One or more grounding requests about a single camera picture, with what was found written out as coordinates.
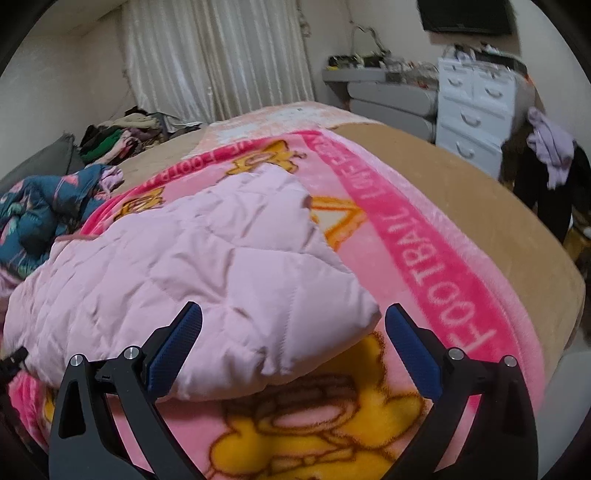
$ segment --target wall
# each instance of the wall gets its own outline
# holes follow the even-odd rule
[[[343,0],[301,0],[310,24],[311,37],[306,39],[316,99],[328,105],[340,105],[336,95],[322,81],[322,71],[332,55],[347,55],[351,49],[349,14]]]
[[[0,77],[0,178],[71,132],[98,120],[80,65],[79,39],[29,37]]]
[[[80,40],[89,93],[100,121],[121,118],[137,104],[125,77],[121,43],[120,9],[101,18]]]
[[[488,41],[523,59],[548,116],[569,130],[591,156],[591,84],[560,33],[540,9],[531,0],[510,1],[516,33]],[[357,23],[375,27],[384,44],[395,55],[408,60],[434,63],[445,46],[456,41],[479,45],[478,37],[425,32],[416,0],[349,2]]]

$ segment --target yellow cartoon character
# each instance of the yellow cartoon character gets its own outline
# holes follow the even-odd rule
[[[251,171],[261,163],[272,163],[280,166],[288,173],[295,173],[298,167],[291,161],[292,158],[306,158],[306,155],[292,152],[285,140],[278,140],[263,150],[249,153],[234,160],[235,168],[229,170],[227,175],[238,175],[239,173]]]
[[[143,195],[140,198],[126,202],[121,207],[121,210],[113,221],[116,222],[120,218],[123,218],[125,215],[130,215],[131,213],[144,212],[146,210],[161,206],[164,203],[164,199],[162,198],[163,192],[164,187],[160,187],[159,189],[148,192],[146,195]]]
[[[416,393],[385,383],[384,341],[373,333],[310,375],[226,403],[227,433],[210,451],[212,472],[256,480],[375,480],[388,447],[423,412]]]

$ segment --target drawer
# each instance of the drawer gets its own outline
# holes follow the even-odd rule
[[[503,159],[500,147],[471,138],[443,123],[437,124],[437,146],[456,154],[495,180],[499,178]]]
[[[512,116],[500,111],[475,108],[444,95],[439,97],[439,118],[461,126],[461,129],[470,131],[475,137],[489,138],[498,145],[502,145],[511,136]]]
[[[474,102],[497,111],[515,110],[515,78],[508,73],[474,71]]]
[[[467,67],[440,64],[439,89],[442,93],[449,93],[457,98],[472,100],[473,70]]]

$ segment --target floor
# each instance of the floor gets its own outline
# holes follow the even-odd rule
[[[578,330],[548,383],[536,415],[542,478],[562,456],[591,409],[591,346]]]

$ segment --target cartoon print blanket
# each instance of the cartoon print blanket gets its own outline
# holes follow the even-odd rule
[[[332,132],[244,141],[186,159],[106,202],[83,233],[100,234],[125,215],[265,162],[296,175],[307,188],[313,220],[382,312],[401,303],[419,326],[472,358],[497,362],[515,355],[539,405],[541,349],[527,312],[494,263],[406,179]],[[476,405],[470,402],[442,464],[457,457]],[[291,384],[224,402],[173,400],[159,409],[209,479],[378,480],[430,406],[381,321],[356,346]],[[131,458],[149,468],[120,406],[112,407]]]

